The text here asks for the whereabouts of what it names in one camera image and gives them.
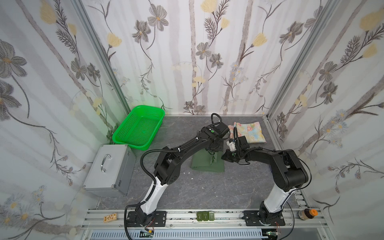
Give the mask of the floral pastel skirt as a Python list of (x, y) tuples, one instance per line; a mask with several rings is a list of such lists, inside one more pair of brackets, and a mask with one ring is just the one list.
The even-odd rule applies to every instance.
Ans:
[(251, 124), (240, 124), (234, 122), (233, 125), (228, 125), (230, 130), (230, 138), (234, 139), (234, 128), (237, 128), (239, 137), (246, 137), (249, 144), (266, 143), (266, 139), (262, 133), (262, 128), (259, 122)]

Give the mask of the dark green skirt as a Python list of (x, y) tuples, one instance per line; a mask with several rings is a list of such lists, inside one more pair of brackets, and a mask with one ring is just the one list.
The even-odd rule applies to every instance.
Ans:
[(225, 164), (224, 160), (222, 160), (222, 154), (222, 151), (200, 150), (192, 157), (191, 169), (201, 172), (224, 173)]

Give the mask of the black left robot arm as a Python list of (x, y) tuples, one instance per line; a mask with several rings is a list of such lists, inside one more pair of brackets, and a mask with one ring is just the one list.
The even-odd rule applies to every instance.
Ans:
[[(200, 150), (219, 152), (224, 147), (226, 135), (230, 132), (228, 126), (222, 122), (203, 127), (197, 135), (188, 142), (174, 148), (164, 147), (149, 150), (140, 158), (142, 170), (152, 179), (152, 185), (144, 199), (135, 208), (136, 219), (141, 226), (147, 226), (154, 218), (158, 202), (166, 188), (173, 184), (180, 176), (182, 164)], [(154, 164), (154, 172), (150, 173), (144, 166), (144, 158), (158, 153)]]

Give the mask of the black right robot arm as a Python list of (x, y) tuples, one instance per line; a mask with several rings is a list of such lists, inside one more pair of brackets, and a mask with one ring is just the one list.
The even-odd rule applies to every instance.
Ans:
[(260, 162), (270, 166), (274, 186), (269, 196), (260, 204), (256, 220), (264, 226), (270, 226), (281, 219), (284, 204), (292, 192), (299, 190), (309, 181), (309, 175), (293, 150), (269, 150), (262, 147), (250, 147), (245, 137), (227, 142), (229, 147), (222, 159), (239, 164), (244, 160)]

